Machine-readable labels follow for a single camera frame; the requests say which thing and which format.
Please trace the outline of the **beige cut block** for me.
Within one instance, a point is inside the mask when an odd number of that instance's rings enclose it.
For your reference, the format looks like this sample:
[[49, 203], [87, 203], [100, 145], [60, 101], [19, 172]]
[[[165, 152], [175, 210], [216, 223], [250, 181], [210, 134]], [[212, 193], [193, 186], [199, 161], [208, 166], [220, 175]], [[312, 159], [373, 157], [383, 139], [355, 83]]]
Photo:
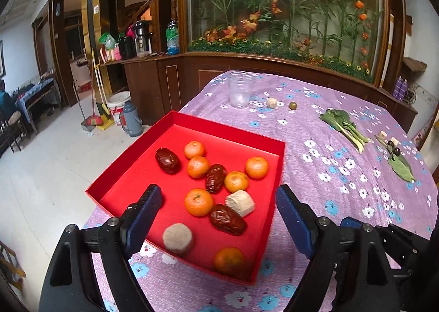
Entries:
[[185, 224], [177, 223], [167, 227], [162, 235], [167, 251], [174, 254], [185, 254], [193, 245], [193, 233]]

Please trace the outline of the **mandarin orange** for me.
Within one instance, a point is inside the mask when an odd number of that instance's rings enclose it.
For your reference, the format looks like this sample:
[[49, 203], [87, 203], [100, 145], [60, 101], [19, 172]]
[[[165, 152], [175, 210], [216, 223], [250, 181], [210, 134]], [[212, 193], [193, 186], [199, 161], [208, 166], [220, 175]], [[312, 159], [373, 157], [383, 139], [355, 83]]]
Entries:
[[246, 174], [255, 180], [264, 178], [269, 170], [269, 163], [264, 157], [251, 157], [246, 162]]
[[242, 270], [245, 262], [244, 254], [236, 247], [224, 247], [213, 259], [215, 269], [223, 274], [231, 275]]
[[188, 160], [192, 160], [195, 157], [203, 157], [205, 155], [205, 147], [201, 142], [193, 140], [185, 145], [184, 153]]
[[189, 191], [184, 200], [185, 209], [194, 217], [204, 217], [213, 208], [214, 201], [210, 193], [195, 188]]
[[187, 163], [187, 174], [194, 179], [199, 179], [208, 173], [209, 168], [210, 163], [205, 157], [193, 157]]

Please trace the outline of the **red date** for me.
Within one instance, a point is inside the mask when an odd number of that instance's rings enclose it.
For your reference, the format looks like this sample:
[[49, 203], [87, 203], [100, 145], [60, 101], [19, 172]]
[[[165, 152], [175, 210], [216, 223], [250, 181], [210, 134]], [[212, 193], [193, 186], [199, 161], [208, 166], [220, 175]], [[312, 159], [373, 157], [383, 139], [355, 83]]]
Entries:
[[233, 236], [241, 236], [248, 228], [247, 222], [224, 204], [215, 204], [209, 212], [208, 220], [215, 229]]
[[169, 148], [160, 147], [155, 153], [155, 159], [164, 173], [177, 174], [182, 168], [180, 158]]

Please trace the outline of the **mandarin orange top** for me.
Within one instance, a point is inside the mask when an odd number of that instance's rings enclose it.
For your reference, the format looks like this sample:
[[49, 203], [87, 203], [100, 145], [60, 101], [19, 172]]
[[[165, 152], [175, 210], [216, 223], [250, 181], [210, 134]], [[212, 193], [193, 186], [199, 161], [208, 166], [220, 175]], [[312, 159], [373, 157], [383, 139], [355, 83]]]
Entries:
[[255, 180], [264, 178], [269, 170], [269, 163], [264, 157], [251, 157], [246, 162], [246, 174]]

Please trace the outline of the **lone yellowish orange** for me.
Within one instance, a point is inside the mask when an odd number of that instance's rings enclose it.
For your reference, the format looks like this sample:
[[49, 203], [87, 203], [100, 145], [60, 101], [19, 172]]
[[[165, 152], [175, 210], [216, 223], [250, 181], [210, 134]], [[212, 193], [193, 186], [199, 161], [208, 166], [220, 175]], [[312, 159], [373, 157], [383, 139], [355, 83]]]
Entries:
[[239, 190], [246, 191], [249, 187], [249, 178], [241, 171], [232, 171], [224, 179], [224, 186], [230, 193]]

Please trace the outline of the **red square tray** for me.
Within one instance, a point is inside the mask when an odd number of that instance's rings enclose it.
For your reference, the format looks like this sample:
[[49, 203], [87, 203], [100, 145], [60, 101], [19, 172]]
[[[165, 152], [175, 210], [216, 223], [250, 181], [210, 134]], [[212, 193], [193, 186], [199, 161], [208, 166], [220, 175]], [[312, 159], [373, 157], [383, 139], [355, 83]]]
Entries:
[[284, 151], [279, 140], [173, 111], [86, 192], [120, 217], [155, 186], [161, 198], [148, 242], [203, 272], [253, 285], [272, 225]]

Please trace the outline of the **red date among oranges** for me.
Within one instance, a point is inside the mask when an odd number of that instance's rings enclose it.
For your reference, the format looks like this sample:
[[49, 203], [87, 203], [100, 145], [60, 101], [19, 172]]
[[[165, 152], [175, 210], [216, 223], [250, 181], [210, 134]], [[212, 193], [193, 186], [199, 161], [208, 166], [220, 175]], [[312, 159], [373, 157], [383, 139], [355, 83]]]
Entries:
[[217, 194], [223, 187], [227, 176], [226, 168], [221, 164], [213, 164], [205, 176], [205, 190], [210, 194]]

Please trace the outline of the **purple floral tablecloth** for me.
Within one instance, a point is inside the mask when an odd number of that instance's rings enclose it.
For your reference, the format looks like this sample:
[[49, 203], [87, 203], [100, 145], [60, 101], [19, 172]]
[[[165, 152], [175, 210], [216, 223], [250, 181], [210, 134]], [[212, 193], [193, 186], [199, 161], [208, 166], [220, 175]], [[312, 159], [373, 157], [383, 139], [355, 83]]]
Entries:
[[[268, 97], [278, 103], [266, 106]], [[296, 102], [297, 109], [289, 109]], [[374, 137], [383, 130], [395, 137], [412, 167], [413, 183], [401, 180], [378, 142], [362, 154], [322, 122], [328, 108], [349, 113], [359, 131]], [[428, 238], [438, 214], [438, 190], [415, 144], [383, 108], [336, 90], [264, 74], [244, 110], [229, 104], [226, 76], [204, 87], [183, 112], [259, 133], [286, 145], [282, 182], [317, 215], [334, 222], [351, 216], [372, 225], [396, 224]], [[279, 214], [273, 219], [266, 253], [255, 285], [226, 282], [195, 270], [144, 244], [130, 264], [156, 311], [282, 311], [306, 270]]]

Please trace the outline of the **large green leaf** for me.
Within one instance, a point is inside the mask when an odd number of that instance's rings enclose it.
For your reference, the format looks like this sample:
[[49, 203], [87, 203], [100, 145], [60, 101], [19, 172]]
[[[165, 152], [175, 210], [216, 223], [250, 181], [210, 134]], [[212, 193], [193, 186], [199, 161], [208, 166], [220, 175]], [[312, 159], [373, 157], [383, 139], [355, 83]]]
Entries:
[[392, 148], [388, 142], [379, 138], [379, 136], [375, 136], [378, 142], [386, 149], [388, 152], [388, 164], [391, 166], [393, 172], [402, 180], [413, 183], [415, 181], [415, 176], [413, 175], [412, 168], [409, 163], [406, 161], [402, 152], [399, 157], [393, 154], [394, 148]]

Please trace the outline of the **grey thermos jug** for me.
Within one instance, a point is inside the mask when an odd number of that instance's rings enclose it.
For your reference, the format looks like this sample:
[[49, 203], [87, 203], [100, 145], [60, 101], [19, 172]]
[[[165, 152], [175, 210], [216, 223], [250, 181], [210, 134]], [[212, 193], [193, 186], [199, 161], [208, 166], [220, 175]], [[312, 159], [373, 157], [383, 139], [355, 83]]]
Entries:
[[139, 137], [143, 134], [143, 122], [131, 100], [125, 102], [119, 118], [123, 131], [130, 137]]

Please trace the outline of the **dark round plum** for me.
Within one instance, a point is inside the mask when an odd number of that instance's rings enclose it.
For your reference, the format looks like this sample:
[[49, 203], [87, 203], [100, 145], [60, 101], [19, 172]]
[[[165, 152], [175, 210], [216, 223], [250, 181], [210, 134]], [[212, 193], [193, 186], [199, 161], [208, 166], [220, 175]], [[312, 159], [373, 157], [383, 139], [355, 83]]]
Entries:
[[399, 157], [400, 153], [401, 153], [401, 150], [398, 147], [395, 147], [393, 150], [393, 154]]

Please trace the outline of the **green bok choy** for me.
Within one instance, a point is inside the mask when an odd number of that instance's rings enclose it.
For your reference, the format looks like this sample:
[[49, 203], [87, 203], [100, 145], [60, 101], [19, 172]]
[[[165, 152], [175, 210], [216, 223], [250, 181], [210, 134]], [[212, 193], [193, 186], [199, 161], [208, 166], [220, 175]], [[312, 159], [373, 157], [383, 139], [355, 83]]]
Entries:
[[319, 118], [334, 130], [343, 134], [360, 154], [364, 152], [365, 145], [370, 142], [370, 139], [357, 130], [347, 112], [344, 110], [327, 109], [319, 115]]

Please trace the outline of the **broom and dustpan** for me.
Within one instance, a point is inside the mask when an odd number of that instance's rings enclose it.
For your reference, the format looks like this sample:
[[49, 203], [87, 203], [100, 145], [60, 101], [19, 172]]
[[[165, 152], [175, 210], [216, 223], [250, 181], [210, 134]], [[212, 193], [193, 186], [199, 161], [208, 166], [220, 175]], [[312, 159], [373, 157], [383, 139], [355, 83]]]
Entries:
[[83, 131], [87, 133], [91, 133], [95, 128], [97, 128], [100, 131], [105, 131], [109, 127], [111, 127], [113, 124], [115, 124], [113, 119], [110, 119], [106, 114], [100, 115], [98, 112], [98, 106], [97, 102], [95, 100], [95, 92], [92, 90], [91, 98], [92, 98], [92, 114], [89, 116], [86, 116], [84, 114], [83, 108], [80, 103], [80, 98], [78, 91], [76, 89], [75, 84], [72, 84], [74, 94], [76, 96], [77, 104], [79, 105], [83, 120], [80, 123], [81, 128]]

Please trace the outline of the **white plastic bucket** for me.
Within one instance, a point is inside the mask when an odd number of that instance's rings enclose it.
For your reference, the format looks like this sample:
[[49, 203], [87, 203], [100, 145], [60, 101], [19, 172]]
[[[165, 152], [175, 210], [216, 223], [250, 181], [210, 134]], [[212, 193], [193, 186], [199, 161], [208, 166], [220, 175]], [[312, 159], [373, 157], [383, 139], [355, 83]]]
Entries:
[[120, 115], [123, 112], [123, 106], [131, 100], [129, 91], [120, 91], [107, 99], [107, 106], [110, 110], [112, 119], [117, 126], [121, 126]]

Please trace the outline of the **small beige chunk by cup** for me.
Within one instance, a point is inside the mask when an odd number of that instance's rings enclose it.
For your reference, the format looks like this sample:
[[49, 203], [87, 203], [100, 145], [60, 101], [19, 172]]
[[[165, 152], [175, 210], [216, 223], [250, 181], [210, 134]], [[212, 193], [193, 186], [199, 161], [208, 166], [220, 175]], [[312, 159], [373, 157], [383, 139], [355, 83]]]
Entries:
[[278, 101], [275, 98], [268, 97], [266, 100], [266, 106], [270, 109], [275, 109]]

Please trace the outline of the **wooden cabinet counter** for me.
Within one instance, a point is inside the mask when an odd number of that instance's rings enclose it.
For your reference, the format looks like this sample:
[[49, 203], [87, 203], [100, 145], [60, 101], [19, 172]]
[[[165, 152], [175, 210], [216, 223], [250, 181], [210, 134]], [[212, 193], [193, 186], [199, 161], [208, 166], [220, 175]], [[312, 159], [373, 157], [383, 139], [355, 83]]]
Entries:
[[404, 131], [408, 131], [417, 111], [395, 99], [384, 89], [331, 69], [307, 63], [258, 55], [224, 52], [186, 52], [180, 55], [149, 56], [101, 65], [108, 73], [124, 71], [128, 90], [145, 124], [155, 124], [168, 112], [178, 111], [221, 74], [231, 74], [226, 90], [238, 89], [251, 95], [262, 75], [277, 79], [298, 79], [328, 87], [385, 108]]

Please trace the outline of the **purple bottles on shelf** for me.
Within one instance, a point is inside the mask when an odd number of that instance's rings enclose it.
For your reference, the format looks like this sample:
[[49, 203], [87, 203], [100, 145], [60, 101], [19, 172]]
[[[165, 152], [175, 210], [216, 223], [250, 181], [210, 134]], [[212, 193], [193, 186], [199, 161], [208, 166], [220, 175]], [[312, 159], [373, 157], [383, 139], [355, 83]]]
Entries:
[[408, 82], [406, 79], [403, 79], [402, 76], [399, 76], [396, 80], [396, 84], [394, 86], [394, 90], [392, 92], [392, 96], [402, 102], [404, 100], [405, 94], [408, 89]]

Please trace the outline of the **seated person in blue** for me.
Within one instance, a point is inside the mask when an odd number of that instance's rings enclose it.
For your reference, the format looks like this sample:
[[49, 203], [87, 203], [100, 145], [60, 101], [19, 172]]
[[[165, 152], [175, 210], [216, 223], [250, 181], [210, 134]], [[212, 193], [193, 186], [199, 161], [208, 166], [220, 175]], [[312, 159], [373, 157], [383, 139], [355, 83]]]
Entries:
[[9, 120], [17, 111], [13, 98], [5, 91], [5, 83], [3, 79], [0, 80], [0, 107], [5, 120]]

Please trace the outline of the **clear plastic cup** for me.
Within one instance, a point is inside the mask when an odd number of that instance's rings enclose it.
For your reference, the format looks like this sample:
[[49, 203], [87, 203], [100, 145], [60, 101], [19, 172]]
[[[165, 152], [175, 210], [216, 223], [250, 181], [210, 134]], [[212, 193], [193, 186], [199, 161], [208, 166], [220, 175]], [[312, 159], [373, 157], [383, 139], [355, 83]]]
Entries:
[[252, 94], [252, 75], [244, 71], [232, 71], [228, 76], [229, 102], [235, 108], [249, 106]]

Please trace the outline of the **steel thermos flask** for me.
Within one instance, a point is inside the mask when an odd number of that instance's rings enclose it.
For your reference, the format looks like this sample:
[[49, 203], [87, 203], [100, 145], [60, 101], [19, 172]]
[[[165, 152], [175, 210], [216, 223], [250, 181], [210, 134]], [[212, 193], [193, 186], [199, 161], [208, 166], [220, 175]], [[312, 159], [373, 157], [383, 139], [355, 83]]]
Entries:
[[136, 34], [136, 53], [138, 57], [145, 57], [152, 53], [150, 22], [147, 20], [139, 20], [133, 30]]

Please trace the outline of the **green label plastic bottle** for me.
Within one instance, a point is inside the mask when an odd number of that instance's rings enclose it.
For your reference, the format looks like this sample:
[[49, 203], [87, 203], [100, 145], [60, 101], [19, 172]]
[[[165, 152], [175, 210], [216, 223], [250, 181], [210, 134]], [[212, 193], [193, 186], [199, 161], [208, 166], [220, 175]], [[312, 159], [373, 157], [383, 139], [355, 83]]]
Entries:
[[166, 39], [168, 54], [179, 54], [179, 30], [175, 19], [172, 19], [167, 26]]

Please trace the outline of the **artificial flower glass display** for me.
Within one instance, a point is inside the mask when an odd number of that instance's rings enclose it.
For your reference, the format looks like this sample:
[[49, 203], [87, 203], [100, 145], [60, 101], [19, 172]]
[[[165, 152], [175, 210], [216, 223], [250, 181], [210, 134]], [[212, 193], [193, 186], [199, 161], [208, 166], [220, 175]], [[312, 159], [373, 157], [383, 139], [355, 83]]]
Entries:
[[187, 0], [188, 48], [300, 61], [372, 83], [383, 0]]

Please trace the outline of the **framed wall painting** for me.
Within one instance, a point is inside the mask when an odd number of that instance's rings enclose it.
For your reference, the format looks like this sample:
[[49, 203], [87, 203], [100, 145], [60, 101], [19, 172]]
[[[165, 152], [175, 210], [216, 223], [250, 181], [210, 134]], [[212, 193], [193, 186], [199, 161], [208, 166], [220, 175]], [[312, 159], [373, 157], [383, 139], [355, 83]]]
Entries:
[[4, 47], [3, 40], [0, 40], [0, 78], [6, 76], [6, 70], [4, 65]]

